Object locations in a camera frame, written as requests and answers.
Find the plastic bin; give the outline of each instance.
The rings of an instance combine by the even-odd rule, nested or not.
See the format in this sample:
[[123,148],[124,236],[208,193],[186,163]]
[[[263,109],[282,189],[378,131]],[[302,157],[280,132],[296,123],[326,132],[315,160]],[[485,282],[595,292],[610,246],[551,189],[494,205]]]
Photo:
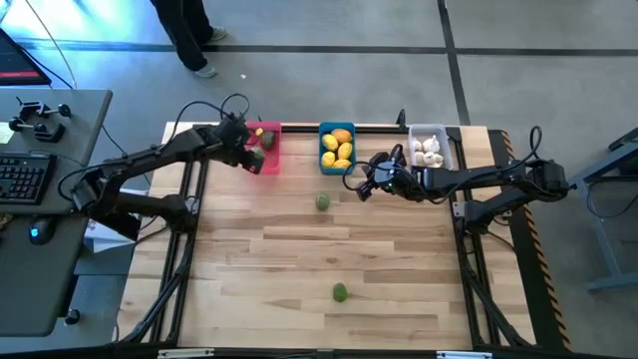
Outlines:
[[[355,144],[355,124],[353,123],[321,123],[319,124],[319,170],[321,171],[323,175],[341,176],[346,171],[346,169],[326,169],[321,166],[321,157],[323,156],[323,154],[325,154],[328,151],[321,144],[321,137],[326,134],[330,134],[333,130],[337,130],[337,129],[346,130],[350,133],[350,135],[352,135],[352,155],[350,155],[350,159],[348,159],[348,161],[350,161],[351,164],[357,161],[357,155],[356,155],[357,145]],[[350,170],[348,171],[348,175],[351,174],[353,170],[354,168],[350,168]]]
[[443,156],[443,168],[453,170],[455,163],[452,158],[452,152],[450,151],[450,144],[448,144],[448,134],[446,133],[446,127],[441,124],[429,124],[429,125],[410,125],[408,131],[408,147],[410,148],[410,164],[412,166],[417,165],[417,158],[415,157],[415,145],[413,139],[416,138],[421,143],[432,136],[436,135],[441,149],[439,155]]
[[252,130],[250,138],[246,142],[247,150],[253,147],[259,147],[263,150],[259,137],[254,134],[255,130],[261,128],[263,131],[272,131],[275,133],[275,143],[269,151],[263,150],[266,158],[263,161],[260,175],[278,175],[279,174],[279,143],[281,140],[281,123],[278,122],[249,122],[246,126]]

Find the black keyboard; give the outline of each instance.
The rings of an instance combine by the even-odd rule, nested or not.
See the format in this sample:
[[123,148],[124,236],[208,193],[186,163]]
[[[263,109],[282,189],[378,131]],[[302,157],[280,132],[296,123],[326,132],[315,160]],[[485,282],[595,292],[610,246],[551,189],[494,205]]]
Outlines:
[[0,153],[0,203],[40,204],[57,158],[54,155]]

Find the gray desk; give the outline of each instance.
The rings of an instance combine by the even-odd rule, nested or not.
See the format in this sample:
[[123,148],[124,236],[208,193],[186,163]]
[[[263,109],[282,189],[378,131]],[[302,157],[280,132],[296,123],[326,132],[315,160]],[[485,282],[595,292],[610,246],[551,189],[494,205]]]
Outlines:
[[[43,149],[77,160],[86,165],[91,158],[112,93],[107,90],[0,90],[0,119],[17,114],[22,101],[43,101],[55,108],[65,103],[71,107],[71,119],[53,116],[67,132],[57,144],[44,144],[27,133],[14,134],[0,151],[26,152]],[[79,216],[60,218],[55,236],[44,245],[33,245],[28,238],[32,213],[68,212],[70,204],[58,197],[57,179],[79,166],[58,159],[56,174],[42,206],[0,205],[0,211],[16,214],[0,232],[0,336],[44,336],[56,318],[73,275],[88,220]]]

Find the wooden table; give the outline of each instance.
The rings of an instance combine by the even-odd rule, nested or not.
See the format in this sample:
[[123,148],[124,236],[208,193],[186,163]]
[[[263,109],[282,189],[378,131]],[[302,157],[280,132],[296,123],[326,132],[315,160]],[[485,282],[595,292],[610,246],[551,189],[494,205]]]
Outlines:
[[[486,128],[461,131],[468,167],[493,164]],[[357,159],[406,141],[358,135]],[[317,142],[316,134],[283,134],[278,176],[210,164],[179,346],[470,349],[450,207],[380,190],[360,202],[341,177],[319,173]],[[156,171],[151,194],[178,192],[182,169]],[[356,170],[349,182],[362,175]],[[318,191],[331,197],[326,212],[315,208]],[[143,235],[161,226],[158,220]],[[510,240],[507,227],[490,230]],[[157,297],[167,236],[135,251],[119,315],[123,335]],[[482,245],[494,301],[534,342],[515,254],[489,236]],[[343,303],[332,300],[337,282],[350,291]],[[480,307],[478,315],[486,337]]]

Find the gray floor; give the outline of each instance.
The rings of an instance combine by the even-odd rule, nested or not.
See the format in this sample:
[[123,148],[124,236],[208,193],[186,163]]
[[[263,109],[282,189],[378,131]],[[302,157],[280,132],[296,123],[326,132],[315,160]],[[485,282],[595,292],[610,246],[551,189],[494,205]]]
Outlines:
[[[211,20],[228,28],[223,44],[445,46],[436,0],[204,0]],[[32,0],[59,39],[168,44],[148,0]],[[449,0],[457,47],[502,49],[637,49],[633,0]],[[42,39],[24,3],[6,16],[15,38]],[[33,51],[60,75],[54,51]],[[115,93],[106,126],[128,151],[158,142],[164,124],[190,100],[219,102],[234,92],[251,100],[250,117],[282,122],[460,123],[446,55],[208,53],[219,71],[195,77],[171,52],[65,51],[81,88]],[[543,127],[540,154],[569,175],[604,156],[609,142],[636,125],[638,57],[459,56],[472,125],[509,131],[519,156],[533,125]],[[63,85],[54,80],[54,87]],[[186,120],[213,121],[208,108]],[[100,138],[93,161],[117,156]],[[135,179],[131,187],[146,187]],[[633,194],[602,200],[610,211]],[[635,357],[638,285],[588,293],[607,274],[580,198],[532,208],[576,351]],[[627,213],[631,221],[634,210]],[[615,239],[627,234],[613,231]],[[616,240],[627,267],[638,246]],[[86,311],[74,327],[44,339],[2,339],[0,352],[105,343],[110,340],[131,253],[83,255],[73,305]]]

